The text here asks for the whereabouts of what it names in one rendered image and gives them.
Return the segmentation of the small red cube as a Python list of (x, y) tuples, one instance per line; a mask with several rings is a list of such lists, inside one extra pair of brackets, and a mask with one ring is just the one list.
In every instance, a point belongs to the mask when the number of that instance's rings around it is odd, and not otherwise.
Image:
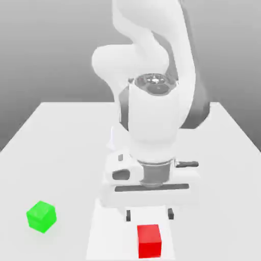
[(162, 238), (158, 224), (138, 225), (138, 257), (158, 258), (162, 253)]

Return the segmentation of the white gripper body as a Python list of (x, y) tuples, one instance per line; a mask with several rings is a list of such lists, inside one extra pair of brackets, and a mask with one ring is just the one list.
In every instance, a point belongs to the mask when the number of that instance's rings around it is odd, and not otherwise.
[(200, 175), (195, 170), (177, 170), (159, 187), (102, 184), (100, 200), (105, 207), (182, 206), (198, 202)]

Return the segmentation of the small green cube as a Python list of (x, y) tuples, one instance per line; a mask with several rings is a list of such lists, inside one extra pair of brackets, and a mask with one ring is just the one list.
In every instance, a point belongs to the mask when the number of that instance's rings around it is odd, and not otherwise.
[(38, 201), (27, 211), (27, 221), (30, 228), (46, 233), (57, 221), (56, 209), (44, 201)]

